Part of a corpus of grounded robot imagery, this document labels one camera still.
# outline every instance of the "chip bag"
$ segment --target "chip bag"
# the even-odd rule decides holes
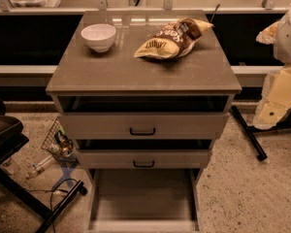
[[[141,45],[134,57],[170,59],[185,56],[211,27],[211,23],[188,17],[172,21]]]

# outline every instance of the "cabinet top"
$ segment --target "cabinet top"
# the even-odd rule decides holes
[[[186,56],[172,60],[146,60],[135,51],[159,30],[180,17],[207,21],[202,11],[85,12],[51,80],[47,93],[236,93],[236,76],[212,29]],[[81,31],[94,23],[116,28],[116,39],[105,53],[91,50]]]

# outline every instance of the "black stand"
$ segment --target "black stand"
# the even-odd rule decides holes
[[[0,148],[0,164],[12,156],[15,152],[20,150],[21,147],[24,146],[28,141],[29,140],[22,134],[15,135],[13,139],[7,141],[7,143],[5,143],[2,148]],[[36,231],[37,233],[46,232],[49,226],[56,220],[64,208],[74,199],[78,192],[80,192],[82,195],[87,193],[86,188],[83,186],[83,182],[78,181],[52,211],[43,203],[41,203],[37,198],[32,196],[27,190],[21,187],[18,183],[13,181],[5,172],[2,171],[1,168],[0,183],[44,219],[43,224]]]
[[[260,161],[265,160],[268,156],[265,154],[261,145],[256,140],[254,133],[291,129],[291,112],[290,112],[289,116],[284,121],[279,122],[276,126],[274,126],[273,128],[270,128],[268,130],[260,130],[260,129],[255,128],[254,126],[248,126],[246,124],[245,120],[243,119],[242,114],[240,113],[240,111],[237,109],[236,106],[232,106],[231,112],[232,112],[232,115],[234,116],[234,118],[241,124],[245,134],[248,136],[252,145],[257,150],[257,152],[258,152],[257,158]]]

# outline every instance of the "bottom compartment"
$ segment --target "bottom compartment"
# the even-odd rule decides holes
[[[95,170],[85,232],[200,232],[195,180],[187,169]]]

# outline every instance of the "concrete floor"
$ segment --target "concrete floor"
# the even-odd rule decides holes
[[[251,122],[255,104],[241,103],[239,108]],[[58,163],[31,180],[25,178],[25,173],[33,162],[49,155],[42,150],[42,144],[57,117],[55,108],[52,103],[9,103],[7,115],[22,121],[23,133],[30,139],[14,155],[20,169],[12,175],[13,179],[27,189],[51,189],[63,175]],[[202,232],[291,232],[291,130],[260,134],[258,139],[269,163],[257,160],[256,151],[241,127],[230,117],[197,185]],[[78,195],[59,216],[54,224],[57,233],[79,233],[85,228],[91,184],[80,166],[71,177],[82,180],[89,193]],[[49,206],[50,193],[32,194]],[[54,196],[54,204],[59,200]],[[41,223],[38,215],[0,184],[0,233],[32,233]]]

